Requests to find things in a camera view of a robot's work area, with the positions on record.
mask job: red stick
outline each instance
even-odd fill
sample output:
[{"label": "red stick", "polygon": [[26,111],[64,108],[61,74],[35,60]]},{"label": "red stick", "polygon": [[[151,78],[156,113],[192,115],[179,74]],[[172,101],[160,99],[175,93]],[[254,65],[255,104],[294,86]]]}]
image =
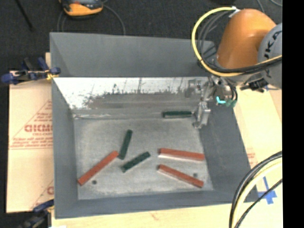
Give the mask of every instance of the red stick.
[{"label": "red stick", "polygon": [[172,169],[170,168],[169,166],[166,166],[166,165],[163,165],[163,164],[160,164],[158,166],[158,170],[165,173],[165,174],[168,174],[172,177],[175,177],[179,180],[182,180],[184,182],[187,182],[187,183],[190,183],[196,187],[199,187],[199,188],[202,188],[204,186],[204,182],[199,180],[199,179],[196,179],[192,176],[189,176],[185,173],[182,173],[178,170],[175,170],[175,169]]},{"label": "red stick", "polygon": [[205,155],[202,153],[180,151],[180,150],[166,149],[166,148],[161,148],[159,150],[159,154],[163,156],[170,156],[170,157],[189,159],[195,161],[202,161],[205,159]]},{"label": "red stick", "polygon": [[78,179],[78,183],[82,186],[85,184],[91,177],[93,177],[96,173],[98,173],[102,168],[108,165],[112,160],[114,160],[118,156],[117,151],[111,152],[108,156],[102,159],[98,164],[96,164],[92,169],[86,172]]}]

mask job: yellow cable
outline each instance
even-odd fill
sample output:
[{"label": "yellow cable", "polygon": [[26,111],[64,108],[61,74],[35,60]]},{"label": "yellow cable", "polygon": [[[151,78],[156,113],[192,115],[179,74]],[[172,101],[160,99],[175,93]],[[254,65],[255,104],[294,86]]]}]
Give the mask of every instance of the yellow cable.
[{"label": "yellow cable", "polygon": [[267,168],[263,168],[254,178],[253,180],[245,187],[242,194],[239,196],[239,199],[235,206],[234,215],[232,217],[232,227],[235,227],[238,221],[238,213],[239,213],[239,207],[244,202],[245,198],[247,197],[248,193],[252,190],[252,188],[263,178],[265,177],[269,172],[274,170],[275,168],[282,166],[282,159],[280,159],[279,162],[276,162],[275,164],[272,164],[268,166]]},{"label": "yellow cable", "polygon": [[[214,74],[214,75],[217,75],[217,76],[222,76],[222,77],[232,77],[232,76],[238,76],[238,75],[241,75],[243,73],[221,73],[221,72],[217,72],[215,70],[213,70],[212,68],[210,68],[205,62],[204,60],[202,59],[197,47],[196,47],[196,43],[195,43],[195,35],[196,35],[196,32],[197,32],[197,29],[199,27],[199,25],[201,24],[202,21],[204,21],[204,19],[206,17],[208,17],[209,15],[211,14],[214,14],[214,13],[217,13],[217,12],[220,12],[220,11],[229,11],[229,10],[237,10],[236,8],[231,8],[231,7],[222,7],[222,8],[217,8],[217,9],[213,9],[207,13],[205,13],[202,17],[199,18],[199,20],[196,22],[196,24],[194,25],[193,27],[193,31],[192,31],[192,35],[191,35],[191,43],[192,43],[192,47],[193,47],[193,50],[194,50],[194,53],[196,55],[196,57],[198,58],[198,60],[200,61],[200,63],[203,65],[203,67],[208,70],[210,73]],[[274,61],[278,58],[281,58],[282,55],[279,55],[277,57],[273,57],[271,59],[268,59],[266,61],[263,61],[263,62],[260,62],[258,64],[255,64],[253,66],[258,66],[262,63],[267,63],[267,62],[271,62],[271,61]]]}]

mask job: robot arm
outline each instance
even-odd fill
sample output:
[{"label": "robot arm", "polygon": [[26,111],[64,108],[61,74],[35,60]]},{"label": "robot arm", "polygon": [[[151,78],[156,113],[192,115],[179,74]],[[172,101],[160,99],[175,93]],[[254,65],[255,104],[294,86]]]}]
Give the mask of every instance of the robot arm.
[{"label": "robot arm", "polygon": [[[216,55],[208,61],[195,44],[199,24],[213,13],[232,11]],[[208,23],[215,23],[211,18]],[[208,28],[200,33],[205,38]],[[209,73],[209,81],[202,89],[202,100],[197,110],[196,128],[207,124],[210,110],[207,101],[216,105],[234,106],[241,90],[251,89],[263,92],[268,85],[282,89],[282,23],[276,25],[268,16],[255,9],[214,9],[202,16],[192,32],[192,45],[200,65]]]}]

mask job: blue clamp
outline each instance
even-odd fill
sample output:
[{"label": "blue clamp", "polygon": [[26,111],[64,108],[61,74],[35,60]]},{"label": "blue clamp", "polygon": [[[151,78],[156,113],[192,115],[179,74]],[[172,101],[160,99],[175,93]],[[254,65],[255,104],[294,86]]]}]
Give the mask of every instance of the blue clamp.
[{"label": "blue clamp", "polygon": [[37,228],[44,222],[46,222],[47,227],[50,227],[51,213],[48,211],[48,208],[52,206],[54,206],[53,199],[36,206],[32,211],[34,215],[25,220],[17,228]]},{"label": "blue clamp", "polygon": [[49,68],[42,57],[38,58],[38,64],[42,70],[34,71],[28,58],[25,58],[21,64],[21,70],[13,73],[7,73],[1,76],[1,81],[5,84],[19,84],[26,81],[39,80],[49,78],[50,76],[59,75],[61,70],[59,67]]}]

